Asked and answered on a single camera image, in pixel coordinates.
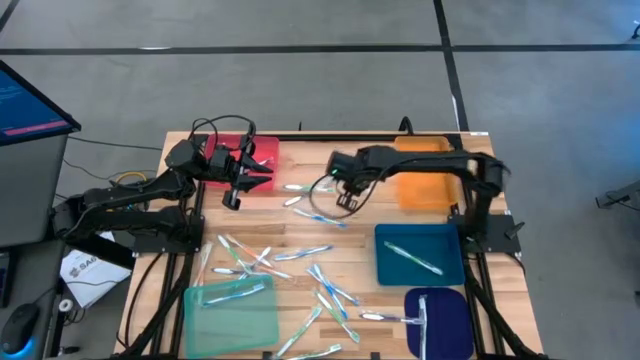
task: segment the wooden tabletop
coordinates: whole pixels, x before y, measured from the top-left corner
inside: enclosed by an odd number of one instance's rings
[[[400,135],[395,132],[386,134]],[[187,135],[187,132],[168,133],[162,159],[179,140],[186,138]],[[463,147],[467,151],[493,154],[491,141],[486,133],[460,133],[460,135]],[[390,145],[389,142],[282,141],[280,142],[280,158],[274,191],[242,194],[242,206],[237,212],[227,210],[222,206],[222,192],[220,190],[207,188],[202,211],[206,218],[203,242],[210,241],[214,245],[205,272],[205,284],[233,280],[232,277],[208,271],[212,267],[236,267],[233,259],[215,240],[217,234],[229,233],[258,252],[267,246],[272,247],[272,253],[289,253],[300,248],[324,244],[334,245],[333,250],[313,257],[276,263],[277,269],[294,276],[293,281],[280,278],[274,280],[277,289],[280,324],[280,341],[277,345],[219,357],[260,359],[263,351],[275,353],[293,335],[317,303],[311,293],[311,290],[317,287],[317,282],[305,273],[305,268],[311,262],[320,264],[331,281],[358,296],[362,301],[360,308],[398,315],[404,314],[404,296],[411,287],[386,287],[377,283],[373,228],[380,223],[444,223],[448,215],[446,212],[401,211],[395,200],[396,187],[393,177],[380,184],[369,203],[360,212],[345,221],[348,224],[347,229],[314,222],[282,207],[285,200],[295,196],[290,192],[282,191],[282,186],[284,184],[310,184],[315,181],[324,173],[332,151],[339,150],[354,154],[358,148],[376,144]],[[164,169],[164,161],[161,161],[159,172]],[[463,204],[461,191],[458,189],[457,192],[459,203]],[[152,204],[152,209],[169,204],[170,202],[167,201],[156,201]],[[506,202],[504,196],[501,195],[493,201],[491,212],[501,214],[506,210]],[[142,273],[154,256],[153,254],[144,255],[136,261],[120,326],[121,336],[124,334],[126,314],[133,292]],[[140,297],[133,311],[131,339],[144,329],[158,307],[166,258],[166,255],[162,256],[142,285]],[[200,266],[198,259],[199,256],[196,256],[192,271],[193,276]],[[534,351],[542,352],[522,270],[512,259],[502,254],[488,254],[487,261],[499,311],[528,347]],[[180,268],[179,259],[176,277]],[[462,286],[453,288],[464,294]],[[350,306],[346,302],[345,306],[349,313],[349,324],[360,334],[359,344],[351,341],[344,330],[325,311],[303,337],[291,347],[286,353],[286,357],[319,351],[326,349],[329,345],[339,343],[343,346],[343,351],[337,354],[336,358],[369,359],[371,352],[379,352],[383,359],[415,358],[407,346],[405,325],[361,320],[358,318],[360,308]],[[493,344],[488,321],[480,305],[478,307],[485,348],[487,352],[491,353],[493,352]],[[162,352],[167,352],[169,349],[174,320],[173,311],[175,309],[167,316],[165,322]],[[184,341],[181,343],[182,356],[184,356],[184,343]],[[122,351],[120,345],[116,344],[115,351]]]

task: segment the green tray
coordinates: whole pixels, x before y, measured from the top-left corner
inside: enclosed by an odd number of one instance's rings
[[[251,295],[202,306],[204,301],[265,288]],[[271,276],[256,276],[207,286],[184,293],[187,358],[232,353],[278,342],[276,293]]]

